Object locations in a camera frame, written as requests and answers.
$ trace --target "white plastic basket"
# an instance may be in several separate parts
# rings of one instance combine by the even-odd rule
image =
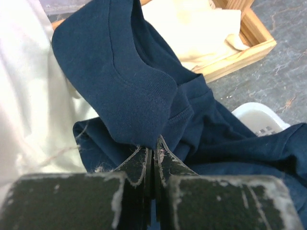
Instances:
[[[272,109],[256,102],[243,104],[232,113],[258,137],[281,132],[290,126]]]

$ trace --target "concrete floor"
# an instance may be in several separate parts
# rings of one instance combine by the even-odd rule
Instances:
[[[252,9],[277,41],[263,60],[209,83],[229,110],[259,102],[293,125],[307,122],[307,0],[255,0]],[[70,14],[52,15],[53,22]]]

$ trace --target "wooden tray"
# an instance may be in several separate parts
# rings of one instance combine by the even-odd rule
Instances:
[[[141,0],[141,4],[144,5],[149,1]],[[207,83],[263,59],[276,46],[276,41],[270,32],[250,8],[254,0],[212,1],[217,8],[242,11],[240,37],[250,48],[198,70],[198,73],[204,75]],[[53,29],[63,21],[52,23]]]

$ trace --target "white fabric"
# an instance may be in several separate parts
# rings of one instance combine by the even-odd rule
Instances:
[[[97,114],[73,98],[38,0],[0,0],[0,33],[1,203],[12,180],[25,173],[85,172],[72,126]]]
[[[211,0],[152,0],[142,11],[189,70],[248,48],[239,37],[241,11],[216,9]]]

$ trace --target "navy blue cloth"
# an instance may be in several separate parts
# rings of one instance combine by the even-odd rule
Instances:
[[[136,146],[170,150],[199,174],[283,178],[307,228],[307,126],[257,137],[181,66],[142,15],[139,0],[92,0],[54,32],[66,77],[99,117],[73,127],[92,172],[119,166]]]

